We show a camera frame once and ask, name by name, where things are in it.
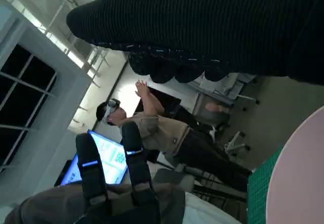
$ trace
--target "computer monitor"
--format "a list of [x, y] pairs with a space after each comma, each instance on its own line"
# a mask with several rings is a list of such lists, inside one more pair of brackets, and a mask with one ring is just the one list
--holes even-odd
[[[123, 146], [93, 131], [89, 130], [88, 133], [91, 134], [98, 148], [106, 183], [121, 183], [127, 170]], [[81, 176], [77, 167], [77, 155], [75, 155], [60, 185], [66, 185], [80, 180]]]

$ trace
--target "green cutting mat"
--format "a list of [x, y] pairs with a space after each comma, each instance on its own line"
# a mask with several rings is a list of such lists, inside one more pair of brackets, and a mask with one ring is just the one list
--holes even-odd
[[275, 162], [281, 150], [274, 153], [249, 177], [248, 224], [265, 224], [268, 186]]

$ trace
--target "person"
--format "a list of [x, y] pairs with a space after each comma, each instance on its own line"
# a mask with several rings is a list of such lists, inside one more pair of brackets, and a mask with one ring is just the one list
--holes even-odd
[[[177, 186], [160, 183], [153, 184], [153, 188], [159, 201], [162, 224], [239, 224], [216, 206]], [[123, 198], [131, 193], [130, 185], [106, 185], [106, 189], [110, 200], [119, 198], [125, 203], [115, 205], [113, 211], [131, 204], [129, 199]], [[75, 182], [51, 188], [24, 200], [7, 215], [5, 224], [73, 224], [77, 223], [84, 211], [82, 184]]]
[[159, 150], [180, 163], [217, 176], [238, 191], [247, 191], [250, 170], [230, 161], [227, 154], [213, 147], [211, 137], [189, 128], [184, 122], [161, 116], [164, 109], [145, 82], [136, 82], [136, 88], [143, 102], [143, 112], [127, 118], [120, 106], [111, 107], [102, 103], [97, 108], [97, 119], [120, 128], [125, 122], [134, 121], [145, 149]]

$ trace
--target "brown fabric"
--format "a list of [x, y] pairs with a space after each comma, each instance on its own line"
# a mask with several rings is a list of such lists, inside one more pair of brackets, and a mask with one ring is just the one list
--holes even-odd
[[131, 120], [137, 124], [144, 147], [164, 154], [176, 155], [189, 132], [188, 125], [181, 121], [157, 115], [148, 116], [144, 112], [135, 114]]
[[[154, 189], [160, 203], [161, 222], [181, 224], [185, 209], [184, 191], [170, 184], [155, 184]], [[113, 213], [131, 208], [131, 192], [121, 195], [107, 192], [113, 200]], [[72, 224], [84, 211], [82, 185], [74, 183], [51, 188], [26, 199], [9, 213], [5, 224]], [[178, 216], [176, 222], [170, 222], [173, 215]]]

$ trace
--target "hair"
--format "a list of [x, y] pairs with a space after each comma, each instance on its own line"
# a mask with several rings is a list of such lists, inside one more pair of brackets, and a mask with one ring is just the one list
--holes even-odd
[[[98, 121], [101, 121], [103, 119], [103, 116], [105, 116], [105, 112], [106, 112], [106, 107], [107, 107], [108, 102], [103, 102], [101, 104], [99, 104], [99, 106], [97, 106], [97, 111], [96, 111], [96, 117]], [[108, 125], [110, 126], [114, 126], [115, 124], [113, 124], [112, 122], [106, 122]]]

